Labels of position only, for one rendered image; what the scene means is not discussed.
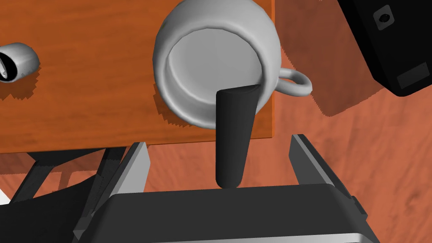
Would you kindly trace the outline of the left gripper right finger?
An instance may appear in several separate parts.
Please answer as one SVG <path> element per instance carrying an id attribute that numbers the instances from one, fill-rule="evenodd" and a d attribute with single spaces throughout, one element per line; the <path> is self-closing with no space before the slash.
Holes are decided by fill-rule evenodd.
<path id="1" fill-rule="evenodd" d="M 354 203 L 364 219 L 367 213 L 351 195 L 342 181 L 322 158 L 304 134 L 293 134 L 289 147 L 289 159 L 299 184 L 330 184 Z"/>

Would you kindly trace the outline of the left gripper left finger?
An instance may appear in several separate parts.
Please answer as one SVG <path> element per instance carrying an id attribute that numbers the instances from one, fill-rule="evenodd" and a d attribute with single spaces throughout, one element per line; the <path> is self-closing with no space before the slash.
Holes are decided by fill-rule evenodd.
<path id="1" fill-rule="evenodd" d="M 105 150 L 89 196 L 75 229 L 73 240 L 79 240 L 94 213 L 113 195 L 144 191 L 150 158 L 144 142 Z"/>

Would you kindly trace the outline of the orange wooden table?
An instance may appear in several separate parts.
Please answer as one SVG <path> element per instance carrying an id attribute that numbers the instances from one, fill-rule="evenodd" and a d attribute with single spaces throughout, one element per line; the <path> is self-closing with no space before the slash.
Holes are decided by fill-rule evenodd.
<path id="1" fill-rule="evenodd" d="M 0 154 L 207 142 L 161 101 L 152 53 L 181 0 L 0 0 L 0 45 L 22 42 L 38 73 L 0 84 Z"/>

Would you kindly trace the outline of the black rounded stick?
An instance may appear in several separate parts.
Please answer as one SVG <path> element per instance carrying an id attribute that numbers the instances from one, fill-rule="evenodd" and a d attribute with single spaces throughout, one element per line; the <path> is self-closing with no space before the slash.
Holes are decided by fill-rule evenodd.
<path id="1" fill-rule="evenodd" d="M 260 93 L 259 84 L 216 93 L 215 179 L 223 189 L 242 181 Z"/>

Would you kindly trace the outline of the white mug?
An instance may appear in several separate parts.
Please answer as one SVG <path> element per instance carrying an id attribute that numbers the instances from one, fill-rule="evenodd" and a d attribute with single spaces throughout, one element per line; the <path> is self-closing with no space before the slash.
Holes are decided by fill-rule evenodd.
<path id="1" fill-rule="evenodd" d="M 165 18 L 153 52 L 154 79 L 169 109 L 215 129 L 216 93 L 259 84 L 256 110 L 274 91 L 304 97 L 307 76 L 281 67 L 280 39 L 253 0 L 183 0 Z"/>

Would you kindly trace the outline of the black angular block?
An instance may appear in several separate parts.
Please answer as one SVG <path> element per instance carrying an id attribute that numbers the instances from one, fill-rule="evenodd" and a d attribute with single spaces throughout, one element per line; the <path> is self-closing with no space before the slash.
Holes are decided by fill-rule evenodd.
<path id="1" fill-rule="evenodd" d="M 337 0 L 373 79 L 398 97 L 432 85 L 432 0 Z"/>

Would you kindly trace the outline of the small grey cylinder cup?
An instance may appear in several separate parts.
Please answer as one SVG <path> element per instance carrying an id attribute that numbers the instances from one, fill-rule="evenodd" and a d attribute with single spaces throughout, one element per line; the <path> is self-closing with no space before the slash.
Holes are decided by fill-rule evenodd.
<path id="1" fill-rule="evenodd" d="M 13 83 L 37 71 L 36 52 L 23 43 L 0 46 L 0 82 Z"/>

